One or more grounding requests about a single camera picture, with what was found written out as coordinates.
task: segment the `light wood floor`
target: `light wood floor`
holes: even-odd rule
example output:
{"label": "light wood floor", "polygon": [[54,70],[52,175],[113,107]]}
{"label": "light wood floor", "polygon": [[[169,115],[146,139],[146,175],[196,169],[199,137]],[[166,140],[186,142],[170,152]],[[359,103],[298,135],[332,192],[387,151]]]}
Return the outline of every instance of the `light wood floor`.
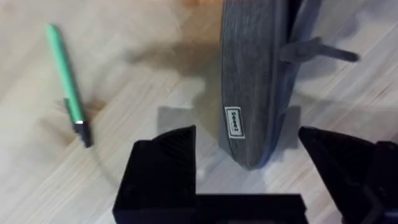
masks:
{"label": "light wood floor", "polygon": [[[0,0],[0,223],[114,223],[133,142],[186,124],[198,126],[198,192],[299,192],[311,223],[338,223],[296,131],[311,125],[398,140],[398,1],[324,0],[314,35],[363,59],[302,66],[279,149],[251,172],[217,147],[221,7],[210,0]],[[92,118],[92,149],[70,128],[48,22],[66,36]]]}

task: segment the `laminate floor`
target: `laminate floor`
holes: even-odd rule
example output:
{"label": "laminate floor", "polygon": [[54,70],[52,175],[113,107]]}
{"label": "laminate floor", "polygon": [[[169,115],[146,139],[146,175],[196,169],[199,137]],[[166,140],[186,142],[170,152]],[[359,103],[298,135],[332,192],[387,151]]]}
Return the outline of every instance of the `laminate floor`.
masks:
{"label": "laminate floor", "polygon": [[[300,125],[398,141],[398,1],[324,0],[314,35],[359,52],[300,69],[278,150],[246,171],[218,149],[221,1],[0,0],[0,223],[114,223],[132,144],[196,124],[197,192],[301,193],[311,223],[340,214]],[[45,39],[65,35],[95,147],[70,128]]]}

